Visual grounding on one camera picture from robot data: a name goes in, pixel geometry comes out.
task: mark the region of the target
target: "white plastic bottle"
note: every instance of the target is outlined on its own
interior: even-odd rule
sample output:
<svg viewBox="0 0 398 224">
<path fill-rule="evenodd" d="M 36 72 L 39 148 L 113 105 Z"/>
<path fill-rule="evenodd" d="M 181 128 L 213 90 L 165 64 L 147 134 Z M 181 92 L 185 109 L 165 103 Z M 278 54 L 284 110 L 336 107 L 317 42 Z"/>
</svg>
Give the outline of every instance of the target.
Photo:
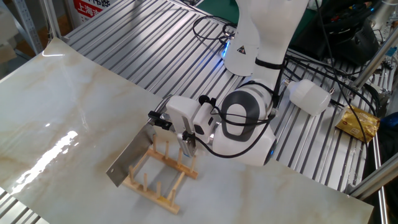
<svg viewBox="0 0 398 224">
<path fill-rule="evenodd" d="M 285 80 L 284 83 L 290 91 L 291 102 L 310 115 L 319 115 L 328 107 L 330 94 L 310 80 L 303 79 L 299 82 Z"/>
</svg>

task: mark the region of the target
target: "robot logo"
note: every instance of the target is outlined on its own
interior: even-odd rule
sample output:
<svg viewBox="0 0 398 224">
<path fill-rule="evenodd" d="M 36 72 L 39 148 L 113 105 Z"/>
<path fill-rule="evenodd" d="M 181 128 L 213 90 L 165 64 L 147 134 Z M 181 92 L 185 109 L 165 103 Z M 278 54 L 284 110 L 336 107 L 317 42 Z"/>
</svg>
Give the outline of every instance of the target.
<svg viewBox="0 0 398 224">
<path fill-rule="evenodd" d="M 244 50 L 244 46 L 240 47 L 238 49 L 238 52 L 242 53 L 242 54 L 246 54 L 246 51 Z"/>
</svg>

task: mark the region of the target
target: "black cable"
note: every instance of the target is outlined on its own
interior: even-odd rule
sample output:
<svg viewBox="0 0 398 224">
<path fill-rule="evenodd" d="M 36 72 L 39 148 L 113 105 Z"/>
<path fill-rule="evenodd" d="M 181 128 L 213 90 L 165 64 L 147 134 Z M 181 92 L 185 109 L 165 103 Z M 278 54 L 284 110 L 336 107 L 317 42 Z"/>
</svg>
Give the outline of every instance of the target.
<svg viewBox="0 0 398 224">
<path fill-rule="evenodd" d="M 326 65 L 326 64 L 324 64 L 324 63 L 317 62 L 316 60 L 308 60 L 308 59 L 304 59 L 304 58 L 294 57 L 294 56 L 292 56 L 292 55 L 286 55 L 286 57 L 287 57 L 287 58 L 291 58 L 291 59 L 296 59 L 296 60 L 299 60 L 299 61 L 301 61 L 301 62 L 309 62 L 309 63 L 314 63 L 314 64 L 317 64 L 317 65 L 320 65 L 320 66 L 322 66 L 327 72 L 333 74 L 333 71 L 331 72 L 330 70 L 328 70 L 329 68 L 332 69 L 332 67 L 331 67 L 330 65 Z M 342 70 L 340 70 L 340 69 L 337 69 L 337 72 L 339 72 L 341 76 L 347 77 L 347 76 L 351 76 L 351 75 L 355 75 L 355 74 L 361 73 L 362 70 L 360 70 L 360 71 L 358 71 L 358 72 L 353 72 L 353 73 L 346 73 L 346 72 L 344 72 L 344 71 L 342 71 Z"/>
<path fill-rule="evenodd" d="M 186 137 L 191 137 L 191 138 L 195 138 L 198 142 L 200 142 L 200 144 L 202 144 L 207 151 L 209 151 L 210 153 L 212 153 L 214 156 L 220 157 L 220 158 L 224 158 L 224 159 L 233 159 L 239 156 L 242 156 L 243 154 L 247 153 L 250 151 L 250 149 L 252 149 L 257 142 L 260 140 L 261 136 L 265 133 L 266 129 L 268 128 L 269 122 L 266 123 L 266 125 L 264 126 L 264 128 L 261 130 L 260 134 L 258 135 L 258 137 L 254 140 L 254 142 L 245 150 L 237 153 L 237 154 L 233 154 L 233 155 L 222 155 L 222 154 L 218 154 L 217 152 L 213 151 L 212 149 L 210 149 L 206 143 L 204 143 L 200 138 L 196 137 L 194 134 L 188 134 L 186 131 L 183 133 L 183 136 L 185 135 Z"/>
<path fill-rule="evenodd" d="M 384 41 L 383 41 L 383 35 L 381 35 L 381 30 L 380 30 L 380 29 L 376 29 L 376 30 L 373 30 L 373 31 L 379 31 L 379 33 L 380 33 L 380 38 L 381 38 L 380 44 L 383 44 Z"/>
<path fill-rule="evenodd" d="M 328 49 L 328 53 L 329 53 L 329 56 L 330 56 L 331 67 L 332 67 L 332 69 L 333 69 L 333 71 L 334 71 L 334 74 L 335 74 L 336 79 L 338 79 L 337 73 L 336 73 L 336 70 L 335 70 L 334 61 L 333 61 L 333 54 L 332 54 L 332 52 L 331 52 L 331 48 L 330 48 L 330 44 L 329 44 L 329 40 L 328 40 L 328 35 L 326 34 L 325 25 L 323 24 L 322 15 L 321 15 L 321 10 L 320 10 L 320 8 L 319 8 L 319 3 L 318 3 L 318 1 L 315 1 L 315 4 L 317 5 L 317 11 L 318 11 L 319 19 L 320 19 L 320 22 L 321 22 L 321 27 L 322 27 L 323 36 L 324 36 L 324 38 L 325 38 L 325 40 L 326 40 L 326 47 L 327 47 L 327 49 Z M 361 131 L 362 131 L 362 134 L 363 134 L 364 141 L 366 142 L 366 135 L 365 135 L 365 131 L 364 131 L 363 127 L 362 127 L 362 123 L 361 123 L 361 121 L 359 120 L 358 115 L 355 113 L 354 108 L 351 106 L 351 103 L 349 103 L 349 101 L 348 101 L 346 95 L 344 94 L 344 92 L 343 92 L 343 87 L 341 87 L 340 81 L 339 81 L 339 80 L 337 81 L 337 85 L 338 85 L 338 88 L 340 89 L 341 94 L 343 95 L 344 100 L 347 102 L 349 108 L 351 109 L 351 111 L 353 112 L 353 114 L 354 114 L 356 120 L 358 121 L 359 127 L 361 128 Z M 366 143 L 365 143 L 365 148 L 366 148 L 366 151 L 368 151 L 368 144 L 366 144 Z"/>
<path fill-rule="evenodd" d="M 265 123 L 267 123 L 267 122 L 270 121 L 269 119 L 255 119 L 255 118 L 250 118 L 250 117 L 242 116 L 242 117 L 244 117 L 244 118 L 255 119 L 255 120 L 260 121 L 260 122 L 255 122 L 255 123 L 237 123 L 237 122 L 228 120 L 228 119 L 226 118 L 226 113 L 222 113 L 221 110 L 220 110 L 217 106 L 214 106 L 214 109 L 217 110 L 217 114 L 219 114 L 220 118 L 221 118 L 223 121 L 225 121 L 225 123 L 232 124 L 232 125 L 235 125 L 235 126 L 240 126 L 240 127 L 242 127 L 242 126 L 243 126 L 243 127 L 245 127 L 245 126 L 257 126 L 257 125 L 265 124 Z"/>
<path fill-rule="evenodd" d="M 217 38 L 204 37 L 204 36 L 202 36 L 202 35 L 200 35 L 200 34 L 198 34 L 198 33 L 196 32 L 195 27 L 196 27 L 202 20 L 204 20 L 204 19 L 214 19 L 214 18 L 222 19 L 222 17 L 219 17 L 219 16 L 203 16 L 203 17 L 201 17 L 201 18 L 195 20 L 195 22 L 193 22 L 193 26 L 192 26 L 192 31 L 193 31 L 193 33 L 195 34 L 195 36 L 196 36 L 196 37 L 199 37 L 199 38 L 202 38 L 202 39 L 205 39 L 205 40 L 223 40 L 223 39 L 228 39 L 228 38 L 230 38 L 231 36 L 222 36 L 222 37 L 217 37 Z"/>
</svg>

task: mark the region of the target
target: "green surface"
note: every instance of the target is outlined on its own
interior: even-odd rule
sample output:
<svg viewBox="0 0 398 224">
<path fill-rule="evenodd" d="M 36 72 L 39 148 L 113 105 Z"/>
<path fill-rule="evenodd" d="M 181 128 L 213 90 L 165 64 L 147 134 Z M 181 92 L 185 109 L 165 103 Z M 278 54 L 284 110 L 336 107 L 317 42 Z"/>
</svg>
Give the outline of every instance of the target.
<svg viewBox="0 0 398 224">
<path fill-rule="evenodd" d="M 235 0 L 204 0 L 197 8 L 234 23 L 239 20 L 239 8 Z"/>
<path fill-rule="evenodd" d="M 197 6 L 197 8 L 234 23 L 238 23 L 239 20 L 239 8 L 235 0 L 204 0 Z M 292 41 L 295 40 L 301 31 L 304 30 L 315 14 L 316 12 L 313 10 L 305 10 L 302 20 L 298 24 L 296 32 L 293 35 Z"/>
</svg>

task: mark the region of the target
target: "metal plate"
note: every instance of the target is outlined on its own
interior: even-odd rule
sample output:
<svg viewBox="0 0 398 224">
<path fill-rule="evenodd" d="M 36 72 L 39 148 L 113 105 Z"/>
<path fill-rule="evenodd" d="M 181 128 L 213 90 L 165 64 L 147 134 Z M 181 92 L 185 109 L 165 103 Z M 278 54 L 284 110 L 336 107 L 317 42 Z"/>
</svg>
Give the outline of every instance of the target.
<svg viewBox="0 0 398 224">
<path fill-rule="evenodd" d="M 148 150 L 148 147 L 153 143 L 154 134 L 156 134 L 154 127 L 149 123 L 145 124 L 136 137 L 106 171 L 108 177 L 117 187 L 119 187 L 129 175 L 129 166 L 137 163 Z"/>
</svg>

